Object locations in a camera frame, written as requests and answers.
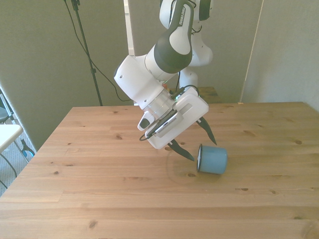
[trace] wood knot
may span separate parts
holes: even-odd
[[[98,224],[97,221],[91,221],[89,224],[89,228],[93,229]]]
[[[294,123],[294,121],[288,117],[284,117],[285,120],[287,120],[288,122]]]
[[[244,133],[252,136],[252,137],[256,137],[256,135],[254,133],[252,133],[251,131],[248,131],[248,130],[244,130]]]

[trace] black cable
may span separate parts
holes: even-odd
[[[178,88],[179,79],[180,79],[180,72],[178,73],[178,80],[177,80],[177,84],[176,84],[175,92],[177,91],[177,88]]]
[[[192,30],[193,30],[194,32],[192,32],[191,34],[194,35],[195,33],[199,33],[202,28],[203,28],[203,26],[200,26],[200,29],[199,29],[198,31],[195,31],[194,28],[192,28]]]
[[[0,183],[2,183],[2,185],[4,185],[4,187],[8,189],[8,187],[1,180]]]
[[[175,98],[176,98],[177,96],[179,96],[180,94],[182,94],[182,93],[184,92],[185,88],[190,87],[190,86],[192,86],[192,87],[194,87],[194,88],[196,89],[197,94],[198,94],[198,96],[199,96],[199,90],[198,90],[198,87],[197,87],[197,86],[195,86],[195,85],[187,85],[187,86],[181,87],[178,91],[176,91],[176,92],[171,96],[171,98],[172,98],[173,100],[175,100]]]
[[[145,140],[148,140],[150,137],[152,137],[153,135],[151,136],[148,136],[146,138],[143,138],[145,135],[143,134],[141,137],[140,137],[140,141],[145,141]]]
[[[4,158],[4,160],[9,164],[9,166],[10,166],[10,167],[12,168],[12,170],[14,171],[15,177],[17,177],[17,174],[16,174],[16,171],[15,171],[14,167],[10,164],[10,162],[7,160],[7,158],[4,157],[3,154],[1,154],[1,153],[0,153],[0,156],[1,156],[2,158]]]
[[[187,88],[187,87],[189,87],[189,86],[194,87],[194,88],[196,89],[197,93],[198,93],[198,96],[199,96],[199,90],[198,90],[198,87],[197,87],[197,86],[195,86],[195,85],[187,85],[187,86],[184,86],[184,88]]]
[[[78,34],[77,34],[77,32],[76,32],[76,28],[75,28],[75,25],[74,25],[74,21],[73,21],[73,18],[72,18],[72,15],[71,15],[69,6],[68,6],[68,4],[66,3],[66,0],[64,0],[64,3],[65,3],[65,5],[66,5],[66,8],[68,9],[68,12],[69,12],[69,15],[70,15],[70,18],[71,18],[71,22],[72,22],[72,25],[73,25],[73,29],[74,29],[75,36],[76,36],[76,38],[78,39],[80,45],[82,46],[82,48],[83,48],[85,54],[86,54],[86,55],[89,57],[89,59],[91,60],[93,66],[95,66],[95,68],[111,83],[111,85],[114,87],[115,93],[116,93],[116,95],[117,95],[117,97],[119,98],[120,101],[122,101],[122,102],[131,101],[131,99],[129,99],[129,100],[122,100],[122,99],[120,98],[119,94],[118,94],[118,91],[117,91],[117,89],[116,89],[116,86],[115,86],[115,85],[112,83],[112,81],[110,81],[110,79],[109,79],[106,75],[104,75],[103,72],[94,64],[94,62],[92,61],[90,55],[86,52],[86,50],[85,50],[85,48],[84,48],[84,46],[83,46],[81,40],[80,40],[79,37],[78,37]]]
[[[197,4],[194,1],[191,1],[191,0],[188,0],[188,1],[194,4],[194,8],[197,6]]]

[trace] blue cup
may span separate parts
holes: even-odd
[[[227,166],[227,151],[224,148],[203,146],[198,150],[197,171],[223,174]]]

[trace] white wall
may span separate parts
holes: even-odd
[[[123,1],[80,2],[92,60],[114,81],[128,54]],[[104,105],[123,104],[98,73],[97,80]],[[0,0],[0,84],[36,149],[72,107],[99,105],[63,0]]]
[[[165,31],[159,0],[129,0],[134,49],[144,55]],[[199,86],[213,86],[223,102],[238,102],[257,28],[262,0],[214,0],[212,16],[203,22],[202,38],[213,50],[210,65],[193,68]],[[175,84],[172,79],[169,86]]]
[[[319,111],[319,1],[264,1],[242,101]]]

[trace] chair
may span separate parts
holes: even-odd
[[[9,164],[9,166],[14,171],[15,177],[17,177],[16,171],[14,167],[10,164],[10,162],[4,157],[1,153],[12,143],[16,145],[19,152],[22,154],[26,162],[29,161],[22,153],[21,149],[19,148],[18,144],[16,143],[16,139],[22,134],[23,129],[21,126],[17,124],[0,124],[0,156]]]

